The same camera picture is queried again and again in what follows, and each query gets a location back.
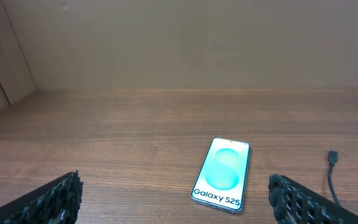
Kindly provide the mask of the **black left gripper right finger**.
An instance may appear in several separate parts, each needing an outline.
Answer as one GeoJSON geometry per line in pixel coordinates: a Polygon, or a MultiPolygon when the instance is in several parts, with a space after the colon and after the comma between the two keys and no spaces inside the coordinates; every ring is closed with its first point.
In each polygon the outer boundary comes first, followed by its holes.
{"type": "Polygon", "coordinates": [[[280,224],[358,224],[358,215],[279,174],[269,177],[268,200],[280,224]]]}

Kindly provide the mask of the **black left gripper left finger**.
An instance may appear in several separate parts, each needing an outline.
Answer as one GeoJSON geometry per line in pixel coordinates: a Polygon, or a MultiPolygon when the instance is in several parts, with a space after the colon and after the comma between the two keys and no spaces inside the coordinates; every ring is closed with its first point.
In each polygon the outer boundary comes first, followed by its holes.
{"type": "Polygon", "coordinates": [[[69,172],[0,207],[0,224],[75,223],[83,182],[69,172]]]}

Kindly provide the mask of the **Galaxy S25 smartphone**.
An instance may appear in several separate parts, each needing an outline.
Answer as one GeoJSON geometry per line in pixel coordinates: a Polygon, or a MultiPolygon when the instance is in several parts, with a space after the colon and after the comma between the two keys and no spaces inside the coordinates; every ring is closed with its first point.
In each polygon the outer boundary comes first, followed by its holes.
{"type": "Polygon", "coordinates": [[[247,142],[214,138],[191,191],[192,201],[233,214],[241,213],[250,152],[247,142]]]}

